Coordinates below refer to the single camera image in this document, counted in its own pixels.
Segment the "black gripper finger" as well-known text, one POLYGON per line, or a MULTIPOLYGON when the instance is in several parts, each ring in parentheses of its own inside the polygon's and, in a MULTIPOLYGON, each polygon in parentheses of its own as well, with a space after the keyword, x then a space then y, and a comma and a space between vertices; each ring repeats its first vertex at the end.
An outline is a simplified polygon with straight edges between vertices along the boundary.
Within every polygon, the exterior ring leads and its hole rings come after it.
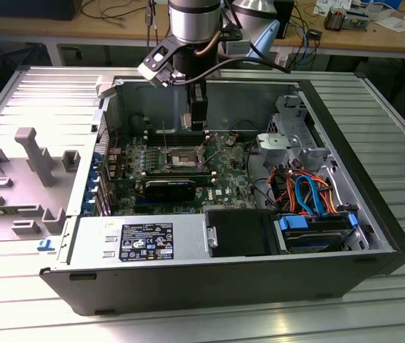
POLYGON ((201 131, 206 125, 208 98, 206 82, 196 82, 187 87, 188 110, 191 117, 191 130, 201 131))

